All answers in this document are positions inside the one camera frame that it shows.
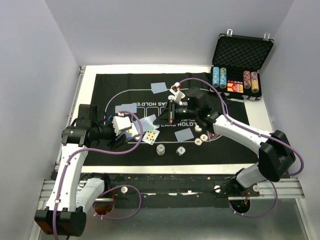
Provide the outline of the light blue chip row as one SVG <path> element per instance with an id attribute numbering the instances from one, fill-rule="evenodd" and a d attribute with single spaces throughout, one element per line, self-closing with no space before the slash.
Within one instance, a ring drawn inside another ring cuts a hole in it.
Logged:
<path id="1" fill-rule="evenodd" d="M 220 68 L 218 66 L 212 68 L 212 85 L 215 88 L 220 85 Z"/>

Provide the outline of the teal chip row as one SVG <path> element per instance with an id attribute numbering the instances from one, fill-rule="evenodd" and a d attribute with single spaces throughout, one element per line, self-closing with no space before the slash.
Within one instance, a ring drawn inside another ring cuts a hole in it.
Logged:
<path id="1" fill-rule="evenodd" d="M 219 87 L 224 89 L 227 87 L 227 69 L 221 67 L 219 70 Z"/>

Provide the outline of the blue white chip stack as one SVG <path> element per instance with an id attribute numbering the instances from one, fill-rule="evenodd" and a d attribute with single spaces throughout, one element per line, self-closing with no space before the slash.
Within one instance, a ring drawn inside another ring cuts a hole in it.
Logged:
<path id="1" fill-rule="evenodd" d="M 176 149 L 176 154 L 178 156 L 182 156 L 186 153 L 186 149 L 183 146 L 180 146 Z"/>

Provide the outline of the purple yellow chip row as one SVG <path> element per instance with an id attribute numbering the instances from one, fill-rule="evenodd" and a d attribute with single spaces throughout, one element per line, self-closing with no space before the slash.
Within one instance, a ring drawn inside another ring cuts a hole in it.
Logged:
<path id="1" fill-rule="evenodd" d="M 251 78 L 251 91 L 257 93 L 259 91 L 258 73 L 253 71 L 250 73 Z"/>

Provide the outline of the blue yellow card box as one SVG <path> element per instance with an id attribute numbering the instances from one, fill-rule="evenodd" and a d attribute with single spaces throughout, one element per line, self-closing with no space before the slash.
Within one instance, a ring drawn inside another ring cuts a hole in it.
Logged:
<path id="1" fill-rule="evenodd" d="M 132 140 L 140 137 L 140 132 L 133 126 L 131 129 L 124 132 L 126 140 Z"/>

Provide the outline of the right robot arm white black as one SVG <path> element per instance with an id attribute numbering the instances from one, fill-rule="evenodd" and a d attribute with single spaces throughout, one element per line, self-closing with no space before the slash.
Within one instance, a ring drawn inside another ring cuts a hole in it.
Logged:
<path id="1" fill-rule="evenodd" d="M 240 169 L 226 185 L 225 192 L 241 196 L 254 184 L 278 182 L 295 162 L 296 157 L 282 131 L 259 130 L 209 107 L 205 93 L 197 87 L 185 92 L 174 87 L 170 92 L 165 109 L 153 122 L 155 125 L 194 120 L 202 131 L 227 137 L 257 154 L 257 163 Z"/>

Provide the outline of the black aluminium chip case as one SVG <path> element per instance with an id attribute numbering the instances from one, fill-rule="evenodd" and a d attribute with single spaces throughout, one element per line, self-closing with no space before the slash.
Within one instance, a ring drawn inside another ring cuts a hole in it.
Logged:
<path id="1" fill-rule="evenodd" d="M 232 29 L 218 36 L 215 51 L 211 61 L 211 84 L 213 67 L 226 68 L 227 80 L 241 81 L 244 84 L 243 72 L 257 72 L 259 91 L 252 88 L 243 93 L 228 92 L 226 88 L 215 87 L 226 99 L 259 101 L 262 99 L 260 70 L 271 52 L 275 41 L 266 33 L 263 37 L 252 37 L 233 34 Z"/>

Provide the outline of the red chip row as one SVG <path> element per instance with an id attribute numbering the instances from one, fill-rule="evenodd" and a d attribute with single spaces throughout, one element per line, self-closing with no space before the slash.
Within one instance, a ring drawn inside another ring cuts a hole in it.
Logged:
<path id="1" fill-rule="evenodd" d="M 243 86 L 245 89 L 251 88 L 251 72 L 249 70 L 243 72 Z"/>

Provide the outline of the grey white chip stack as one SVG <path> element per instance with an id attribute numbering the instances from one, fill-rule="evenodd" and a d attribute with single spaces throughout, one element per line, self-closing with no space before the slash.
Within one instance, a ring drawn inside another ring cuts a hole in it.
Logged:
<path id="1" fill-rule="evenodd" d="M 165 154 L 165 152 L 166 152 L 166 148 L 165 148 L 165 146 L 163 144 L 158 144 L 156 146 L 157 155 L 163 156 Z"/>

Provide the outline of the black poker felt mat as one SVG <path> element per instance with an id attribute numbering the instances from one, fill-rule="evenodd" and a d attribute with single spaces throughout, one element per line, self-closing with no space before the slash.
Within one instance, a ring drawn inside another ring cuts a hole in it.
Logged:
<path id="1" fill-rule="evenodd" d="M 200 80 L 209 81 L 208 73 L 162 73 L 162 74 L 97 74 L 94 80 L 90 104 L 98 106 L 98 121 L 108 118 L 115 112 L 115 106 L 137 104 L 136 115 L 139 118 L 155 114 L 164 109 L 169 92 L 153 94 L 151 83 L 165 82 L 170 87 L 183 79 L 184 89 L 197 87 L 205 94 L 210 108 L 221 110 L 221 102 L 216 94 Z M 254 152 L 242 144 L 220 136 L 200 146 L 194 142 L 178 142 L 175 132 L 190 128 L 193 121 L 184 121 L 176 125 L 161 125 L 154 145 L 141 143 L 129 154 L 110 155 L 89 151 L 85 166 L 173 166 L 173 165 L 209 165 L 209 164 L 254 164 L 258 158 Z M 156 147 L 165 146 L 165 154 L 157 155 Z M 177 155 L 178 147 L 186 149 L 185 154 Z"/>

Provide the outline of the red triangle mat logo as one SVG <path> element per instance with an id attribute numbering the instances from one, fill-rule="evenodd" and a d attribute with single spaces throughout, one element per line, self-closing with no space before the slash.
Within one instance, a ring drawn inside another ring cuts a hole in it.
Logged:
<path id="1" fill-rule="evenodd" d="M 210 133 L 210 132 L 207 132 L 207 136 L 208 136 L 208 140 L 207 140 L 208 142 L 214 141 L 218 137 L 217 134 Z"/>

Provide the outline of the red card deck in case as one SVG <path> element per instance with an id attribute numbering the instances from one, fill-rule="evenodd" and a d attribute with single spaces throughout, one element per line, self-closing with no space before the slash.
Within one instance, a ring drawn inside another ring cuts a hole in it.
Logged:
<path id="1" fill-rule="evenodd" d="M 231 93 L 244 93 L 244 84 L 242 81 L 227 80 L 227 91 Z"/>

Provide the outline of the aluminium mounting rail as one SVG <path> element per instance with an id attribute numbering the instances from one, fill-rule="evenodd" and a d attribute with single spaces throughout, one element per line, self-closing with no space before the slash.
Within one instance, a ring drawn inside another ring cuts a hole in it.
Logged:
<path id="1" fill-rule="evenodd" d="M 40 201 L 48 201 L 55 185 L 55 180 L 45 180 L 40 192 Z M 273 183 L 279 199 L 304 199 L 305 194 L 298 178 L 283 178 Z M 250 200 L 271 200 L 276 197 L 272 184 L 268 181 L 257 183 L 248 194 Z"/>

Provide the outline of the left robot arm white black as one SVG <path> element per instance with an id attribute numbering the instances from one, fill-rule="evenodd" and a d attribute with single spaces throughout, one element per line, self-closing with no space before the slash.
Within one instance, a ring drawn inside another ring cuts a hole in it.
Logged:
<path id="1" fill-rule="evenodd" d="M 116 113 L 102 124 L 98 106 L 80 104 L 74 123 L 62 131 L 61 160 L 51 195 L 43 210 L 37 210 L 35 222 L 47 235 L 74 236 L 83 234 L 87 212 L 95 199 L 107 197 L 110 179 L 100 173 L 89 177 L 82 190 L 78 189 L 81 170 L 92 142 L 109 140 L 111 148 L 122 144 L 124 132 L 132 128 L 124 113 Z"/>

